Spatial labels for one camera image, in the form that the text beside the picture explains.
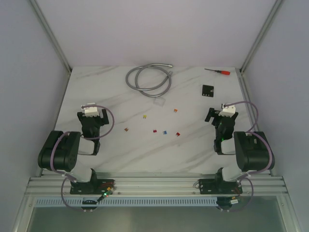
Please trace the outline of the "black fuse box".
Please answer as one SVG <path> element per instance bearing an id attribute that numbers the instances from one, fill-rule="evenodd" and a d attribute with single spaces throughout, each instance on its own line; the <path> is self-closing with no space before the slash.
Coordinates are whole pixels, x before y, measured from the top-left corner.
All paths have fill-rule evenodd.
<path id="1" fill-rule="evenodd" d="M 202 86 L 202 96 L 213 97 L 214 96 L 214 86 L 203 85 Z"/>

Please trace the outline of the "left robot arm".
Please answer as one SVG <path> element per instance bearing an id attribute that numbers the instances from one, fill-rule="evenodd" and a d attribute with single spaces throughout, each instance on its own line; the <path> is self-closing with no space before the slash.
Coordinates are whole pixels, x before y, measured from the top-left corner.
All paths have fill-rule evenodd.
<path id="1" fill-rule="evenodd" d="M 38 166 L 67 178 L 70 194 L 103 194 L 105 181 L 98 179 L 94 169 L 78 161 L 78 156 L 98 154 L 100 128 L 109 124 L 107 110 L 86 107 L 77 117 L 82 131 L 51 131 L 38 155 Z"/>

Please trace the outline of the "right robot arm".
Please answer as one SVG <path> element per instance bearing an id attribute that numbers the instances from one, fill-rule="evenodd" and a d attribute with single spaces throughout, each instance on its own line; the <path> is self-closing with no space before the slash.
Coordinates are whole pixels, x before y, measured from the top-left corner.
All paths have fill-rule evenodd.
<path id="1" fill-rule="evenodd" d="M 221 167 L 212 179 L 198 181 L 201 194 L 240 194 L 240 181 L 251 174 L 273 169 L 275 157 L 262 131 L 234 131 L 238 112 L 228 108 L 210 108 L 205 118 L 215 128 L 214 151 L 218 155 L 236 158 L 231 164 Z"/>

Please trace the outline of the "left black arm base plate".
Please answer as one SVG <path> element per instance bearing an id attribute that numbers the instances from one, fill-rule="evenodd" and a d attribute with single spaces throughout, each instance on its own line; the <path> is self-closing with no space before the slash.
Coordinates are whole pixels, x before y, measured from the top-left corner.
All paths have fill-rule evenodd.
<path id="1" fill-rule="evenodd" d="M 71 183 L 70 194 L 72 195 L 101 195 L 107 192 L 108 187 L 114 186 L 114 179 L 98 179 L 87 183 Z"/>

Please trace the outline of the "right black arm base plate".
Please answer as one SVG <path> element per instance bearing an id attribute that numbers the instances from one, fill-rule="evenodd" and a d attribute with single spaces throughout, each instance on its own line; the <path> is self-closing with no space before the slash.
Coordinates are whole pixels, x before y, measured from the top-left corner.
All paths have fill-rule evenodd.
<path id="1" fill-rule="evenodd" d="M 242 194 L 242 187 L 238 185 L 237 182 L 226 182 L 223 180 L 215 179 L 199 179 L 198 180 L 200 194 L 212 194 L 212 195 L 222 195 L 222 194 Z"/>

